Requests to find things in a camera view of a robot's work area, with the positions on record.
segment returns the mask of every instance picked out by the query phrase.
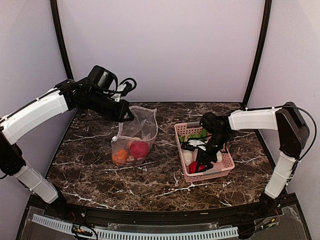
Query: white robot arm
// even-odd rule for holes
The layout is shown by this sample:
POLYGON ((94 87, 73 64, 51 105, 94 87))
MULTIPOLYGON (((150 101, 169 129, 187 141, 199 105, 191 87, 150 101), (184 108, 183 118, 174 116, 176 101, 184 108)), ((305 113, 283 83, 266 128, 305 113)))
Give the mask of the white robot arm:
POLYGON ((74 108, 93 110, 113 122, 133 120, 129 102, 121 97, 135 89, 136 84, 134 79, 127 78, 118 85, 112 72, 95 66, 88 77, 78 82, 63 81, 26 106, 4 116, 0 119, 1 171, 17 178, 48 204, 65 202, 60 191, 22 158, 16 143, 45 121, 74 108), (109 90, 113 81, 116 90, 109 90))
POLYGON ((198 164, 210 165, 212 156, 222 149, 232 131, 274 130, 279 133, 280 155, 270 181, 260 196, 261 215, 274 207, 276 199, 292 178, 310 135, 307 123, 293 102, 279 107, 242 109, 217 116, 212 112, 203 115, 200 125, 212 134, 205 151, 199 154, 198 164))

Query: marble countertop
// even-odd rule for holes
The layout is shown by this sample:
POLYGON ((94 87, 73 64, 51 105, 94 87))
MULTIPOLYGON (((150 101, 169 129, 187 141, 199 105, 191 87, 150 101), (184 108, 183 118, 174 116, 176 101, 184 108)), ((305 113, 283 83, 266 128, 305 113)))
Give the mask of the marble countertop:
POLYGON ((175 139, 176 123, 197 122, 239 108, 237 103, 134 103, 157 108, 158 135, 136 167, 112 163, 111 139, 118 124, 92 111, 78 112, 58 149, 47 179, 69 203, 132 211, 189 211, 257 202, 272 174, 264 150, 251 130, 228 143, 235 168, 228 176, 186 183, 175 139))

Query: white wall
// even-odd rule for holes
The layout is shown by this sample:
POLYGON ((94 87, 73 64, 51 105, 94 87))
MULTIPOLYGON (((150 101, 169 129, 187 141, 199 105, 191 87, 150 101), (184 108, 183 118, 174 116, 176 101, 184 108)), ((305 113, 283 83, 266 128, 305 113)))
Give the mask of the white wall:
MULTIPOLYGON (((65 79, 50 1, 1 1, 0 116, 15 111, 65 79)), ((24 158, 42 174, 46 173, 70 119, 70 114, 57 116, 18 143, 24 158)), ((16 239, 28 198, 28 192, 13 177, 0 180, 0 239, 16 239)))
MULTIPOLYGON (((249 106, 275 106, 287 101, 309 111, 320 125, 320 1, 273 1, 258 76, 249 106)), ((274 158, 279 155, 275 132, 262 132, 274 158)), ((299 165, 288 191, 296 192, 311 231, 320 236, 319 141, 299 165)))
POLYGON ((241 102, 264 0, 59 0, 75 78, 133 77, 131 101, 241 102))

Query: black pole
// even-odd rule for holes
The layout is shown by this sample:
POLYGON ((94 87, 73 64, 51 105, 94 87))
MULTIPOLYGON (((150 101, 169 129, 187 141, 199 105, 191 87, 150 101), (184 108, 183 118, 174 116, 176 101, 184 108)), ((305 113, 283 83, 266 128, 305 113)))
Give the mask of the black pole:
POLYGON ((254 88, 255 80, 257 78, 259 64, 261 61, 261 56, 262 56, 262 52, 264 50, 264 45, 265 45, 266 36, 267 36, 267 29, 268 29, 270 12, 271 12, 271 3, 272 3, 272 0, 265 0, 265 2, 264 2, 263 18, 262 18, 260 35, 259 35, 259 41, 258 41, 258 45, 257 45, 256 52, 255 52, 255 57, 254 57, 254 61, 253 61, 251 74, 249 77, 249 82, 248 82, 248 85, 246 86, 243 101, 241 103, 242 107, 247 106, 249 99, 250 99, 250 96, 251 96, 251 93, 252 93, 252 90, 254 88))
POLYGON ((68 54, 67 54, 64 35, 62 32, 62 28, 61 28, 57 0, 50 0, 50 4, 51 4, 51 12, 52 12, 52 18, 53 18, 56 39, 58 41, 60 54, 61 54, 62 62, 64 65, 64 70, 65 70, 65 73, 66 73, 66 76, 68 79, 74 79, 74 75, 72 74, 72 70, 71 70, 71 66, 70 66, 70 62, 69 62, 69 58, 68 58, 68 54))

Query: pink plastic basket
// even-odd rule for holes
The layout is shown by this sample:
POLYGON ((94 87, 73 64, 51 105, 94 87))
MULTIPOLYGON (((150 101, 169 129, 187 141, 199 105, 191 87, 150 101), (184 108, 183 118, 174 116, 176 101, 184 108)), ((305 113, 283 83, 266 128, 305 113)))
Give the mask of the pink plastic basket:
POLYGON ((189 170, 187 169, 185 161, 183 159, 179 135, 181 137, 186 137, 190 134, 199 134, 202 130, 202 127, 199 125, 199 122, 178 123, 174 125, 174 130, 175 139, 180 154, 182 169, 184 172, 184 178, 187 183, 224 177, 227 176, 230 173, 230 171, 235 168, 234 161, 232 160, 231 155, 228 151, 228 153, 222 153, 222 162, 214 163, 212 169, 209 169, 205 172, 189 173, 189 170))

